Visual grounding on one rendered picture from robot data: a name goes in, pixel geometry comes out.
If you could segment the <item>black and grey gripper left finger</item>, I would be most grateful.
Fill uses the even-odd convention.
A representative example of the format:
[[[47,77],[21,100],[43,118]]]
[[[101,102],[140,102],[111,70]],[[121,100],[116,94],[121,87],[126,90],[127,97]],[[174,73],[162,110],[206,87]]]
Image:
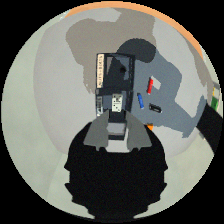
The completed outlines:
[[[68,158],[64,165],[66,170],[70,172],[72,163],[82,154],[99,151],[99,147],[108,147],[109,131],[106,128],[109,118],[108,109],[77,133],[69,147]]]

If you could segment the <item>white domino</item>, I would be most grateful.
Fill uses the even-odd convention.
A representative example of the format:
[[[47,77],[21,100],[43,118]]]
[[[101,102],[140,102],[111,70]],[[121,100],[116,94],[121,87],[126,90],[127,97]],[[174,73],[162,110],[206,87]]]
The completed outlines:
[[[121,112],[122,94],[113,94],[112,112]]]

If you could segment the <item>dark grey bins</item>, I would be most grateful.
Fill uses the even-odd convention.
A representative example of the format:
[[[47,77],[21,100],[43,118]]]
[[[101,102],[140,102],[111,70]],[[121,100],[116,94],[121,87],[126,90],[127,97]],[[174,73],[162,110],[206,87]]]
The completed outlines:
[[[120,72],[122,66],[127,69],[125,73]],[[96,118],[108,109],[110,110],[106,128],[109,131],[109,140],[125,140],[127,120],[124,119],[124,111],[131,113],[132,110],[134,78],[135,55],[96,53]],[[122,94],[121,112],[112,112],[113,94]]]

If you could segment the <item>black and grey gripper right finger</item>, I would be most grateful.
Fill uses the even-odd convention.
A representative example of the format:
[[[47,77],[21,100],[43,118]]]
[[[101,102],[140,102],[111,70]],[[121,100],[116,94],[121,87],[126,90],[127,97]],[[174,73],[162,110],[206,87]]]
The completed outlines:
[[[157,157],[163,167],[164,171],[168,169],[165,160],[165,152],[162,143],[152,130],[138,120],[134,115],[128,111],[124,111],[124,119],[127,120],[126,127],[128,128],[127,150],[132,151],[133,148],[138,148],[139,152],[146,152]]]

